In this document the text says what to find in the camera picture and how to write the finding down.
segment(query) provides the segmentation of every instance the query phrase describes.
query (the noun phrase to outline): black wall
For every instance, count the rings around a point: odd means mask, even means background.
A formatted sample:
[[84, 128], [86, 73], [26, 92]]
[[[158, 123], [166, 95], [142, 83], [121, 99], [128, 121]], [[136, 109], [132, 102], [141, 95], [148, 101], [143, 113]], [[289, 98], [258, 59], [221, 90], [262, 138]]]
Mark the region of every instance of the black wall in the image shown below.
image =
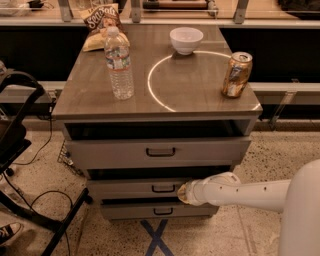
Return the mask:
[[87, 34], [86, 27], [0, 26], [0, 59], [37, 80], [66, 81]]
[[251, 82], [320, 82], [320, 29], [237, 29], [221, 32], [232, 52], [253, 55]]

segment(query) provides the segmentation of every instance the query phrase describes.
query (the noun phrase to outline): blue tape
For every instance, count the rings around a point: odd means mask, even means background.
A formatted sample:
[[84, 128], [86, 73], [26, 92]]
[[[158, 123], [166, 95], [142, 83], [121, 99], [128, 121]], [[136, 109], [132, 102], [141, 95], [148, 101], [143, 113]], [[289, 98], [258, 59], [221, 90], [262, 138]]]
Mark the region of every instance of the blue tape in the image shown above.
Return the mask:
[[146, 256], [152, 256], [156, 247], [159, 246], [161, 251], [165, 256], [173, 256], [173, 253], [170, 251], [168, 246], [161, 239], [162, 233], [168, 223], [168, 220], [161, 220], [159, 227], [156, 232], [153, 231], [150, 223], [146, 220], [141, 221], [141, 225], [147, 230], [148, 234], [152, 237], [151, 244], [146, 252]]

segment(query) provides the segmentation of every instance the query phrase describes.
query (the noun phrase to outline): cabinet top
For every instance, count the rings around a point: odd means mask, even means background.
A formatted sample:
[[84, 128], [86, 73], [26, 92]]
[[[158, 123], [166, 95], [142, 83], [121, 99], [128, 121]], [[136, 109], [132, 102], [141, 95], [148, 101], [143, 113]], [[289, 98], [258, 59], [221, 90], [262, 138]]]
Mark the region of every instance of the cabinet top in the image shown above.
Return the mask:
[[103, 50], [81, 52], [54, 110], [57, 120], [202, 119], [257, 116], [261, 105], [248, 85], [237, 99], [221, 94], [231, 51], [214, 25], [187, 25], [204, 38], [191, 55], [173, 49], [169, 33], [182, 25], [125, 25], [135, 95], [112, 93]]

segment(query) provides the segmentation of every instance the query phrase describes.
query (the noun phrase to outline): bottle label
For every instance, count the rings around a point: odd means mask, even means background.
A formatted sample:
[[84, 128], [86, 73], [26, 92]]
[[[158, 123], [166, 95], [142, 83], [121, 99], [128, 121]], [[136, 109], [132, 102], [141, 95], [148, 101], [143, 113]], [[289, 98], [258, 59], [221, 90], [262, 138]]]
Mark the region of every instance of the bottle label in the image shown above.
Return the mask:
[[122, 71], [130, 67], [129, 51], [126, 47], [117, 47], [106, 52], [107, 66], [113, 71]]

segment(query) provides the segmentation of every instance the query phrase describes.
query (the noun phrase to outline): white bowl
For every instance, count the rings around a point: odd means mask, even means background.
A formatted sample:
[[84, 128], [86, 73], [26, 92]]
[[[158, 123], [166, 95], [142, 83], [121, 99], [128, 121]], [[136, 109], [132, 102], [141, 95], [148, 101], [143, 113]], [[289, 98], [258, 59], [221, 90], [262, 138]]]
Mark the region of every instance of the white bowl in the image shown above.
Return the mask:
[[179, 27], [170, 31], [173, 48], [182, 55], [191, 54], [199, 46], [203, 33], [199, 29]]

